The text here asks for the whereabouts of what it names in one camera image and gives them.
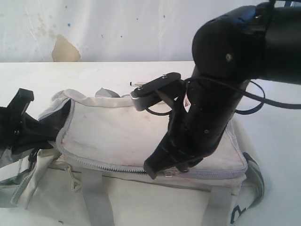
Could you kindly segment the right robot arm black grey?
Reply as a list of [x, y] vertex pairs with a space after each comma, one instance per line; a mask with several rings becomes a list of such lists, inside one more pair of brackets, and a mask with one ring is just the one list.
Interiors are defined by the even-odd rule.
[[162, 81], [152, 90], [171, 105], [166, 134], [144, 162], [151, 178], [169, 168], [185, 172], [217, 148], [242, 97], [299, 110], [246, 91], [254, 79], [301, 82], [301, 8], [273, 0], [242, 6], [201, 26], [192, 41], [192, 76], [169, 97]]

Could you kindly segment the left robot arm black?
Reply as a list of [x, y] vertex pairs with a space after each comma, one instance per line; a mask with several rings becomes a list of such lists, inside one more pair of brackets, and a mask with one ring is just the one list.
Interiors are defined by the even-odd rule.
[[26, 113], [34, 101], [33, 91], [19, 88], [7, 107], [0, 108], [0, 149], [20, 154], [30, 149], [48, 149], [59, 130]]

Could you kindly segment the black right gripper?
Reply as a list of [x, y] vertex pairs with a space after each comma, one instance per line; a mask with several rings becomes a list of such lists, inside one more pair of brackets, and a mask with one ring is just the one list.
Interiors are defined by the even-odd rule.
[[226, 128], [219, 106], [203, 98], [180, 96], [174, 105], [168, 131], [143, 168], [151, 179], [169, 168], [187, 173], [217, 149]]

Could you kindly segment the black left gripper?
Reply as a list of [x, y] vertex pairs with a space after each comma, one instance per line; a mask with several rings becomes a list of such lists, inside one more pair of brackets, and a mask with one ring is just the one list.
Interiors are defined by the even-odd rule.
[[26, 113], [34, 100], [31, 90], [19, 88], [6, 107], [0, 108], [0, 149], [20, 154], [30, 149], [47, 149], [65, 123], [61, 111], [38, 121]]

